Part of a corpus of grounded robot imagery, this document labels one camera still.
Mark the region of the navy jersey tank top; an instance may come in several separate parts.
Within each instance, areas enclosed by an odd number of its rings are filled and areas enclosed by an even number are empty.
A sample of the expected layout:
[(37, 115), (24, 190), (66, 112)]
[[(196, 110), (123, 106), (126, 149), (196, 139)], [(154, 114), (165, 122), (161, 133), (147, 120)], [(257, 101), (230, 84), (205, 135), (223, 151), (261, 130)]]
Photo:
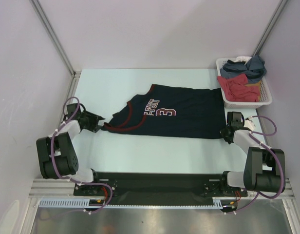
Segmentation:
[(225, 109), (221, 89), (153, 84), (135, 95), (102, 129), (116, 134), (221, 139)]

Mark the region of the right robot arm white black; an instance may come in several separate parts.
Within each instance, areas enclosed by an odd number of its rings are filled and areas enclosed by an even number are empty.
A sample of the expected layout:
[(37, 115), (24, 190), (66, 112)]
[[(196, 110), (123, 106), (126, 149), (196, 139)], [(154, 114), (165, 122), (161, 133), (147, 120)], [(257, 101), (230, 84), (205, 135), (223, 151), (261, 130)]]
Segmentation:
[(275, 193), (279, 196), (285, 190), (285, 154), (281, 149), (273, 149), (255, 136), (251, 118), (244, 118), (240, 112), (228, 112), (227, 124), (220, 131), (228, 144), (239, 146), (246, 153), (242, 172), (226, 171), (225, 180), (220, 181), (219, 191), (231, 195), (236, 188)]

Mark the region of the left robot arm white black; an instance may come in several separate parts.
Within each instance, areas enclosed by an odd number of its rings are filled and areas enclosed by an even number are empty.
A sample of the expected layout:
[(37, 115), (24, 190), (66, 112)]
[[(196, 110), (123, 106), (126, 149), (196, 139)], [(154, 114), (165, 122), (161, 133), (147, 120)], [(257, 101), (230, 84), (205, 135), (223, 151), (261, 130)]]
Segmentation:
[(44, 179), (75, 176), (79, 170), (78, 158), (72, 143), (82, 130), (97, 133), (103, 117), (86, 110), (83, 104), (68, 104), (60, 130), (36, 140), (40, 173)]

